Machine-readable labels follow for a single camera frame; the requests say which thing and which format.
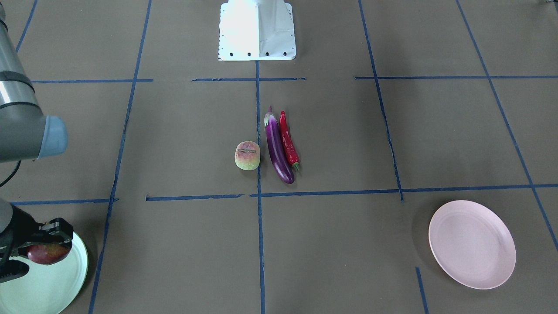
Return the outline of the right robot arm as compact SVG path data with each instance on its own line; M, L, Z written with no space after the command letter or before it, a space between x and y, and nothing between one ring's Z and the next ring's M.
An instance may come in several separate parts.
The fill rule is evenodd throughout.
M26 76L1 10L0 28L0 159L20 163L62 154L68 145L65 123L44 115L31 80ZM72 249L74 229L58 217L40 223L2 199L0 205L1 283L28 274L28 259L50 266L62 261Z

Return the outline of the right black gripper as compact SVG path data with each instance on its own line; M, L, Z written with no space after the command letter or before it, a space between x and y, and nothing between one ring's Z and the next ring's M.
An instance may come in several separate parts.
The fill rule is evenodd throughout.
M0 206L0 282L6 283L28 274L30 267L13 256L27 257L20 248L27 245L61 245L72 248L74 229L70 223L57 217L40 223L14 205Z

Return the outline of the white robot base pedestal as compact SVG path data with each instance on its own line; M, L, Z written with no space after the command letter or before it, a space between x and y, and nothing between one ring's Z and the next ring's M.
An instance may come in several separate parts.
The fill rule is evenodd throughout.
M284 0L229 0L220 7L218 60L296 58L293 8Z

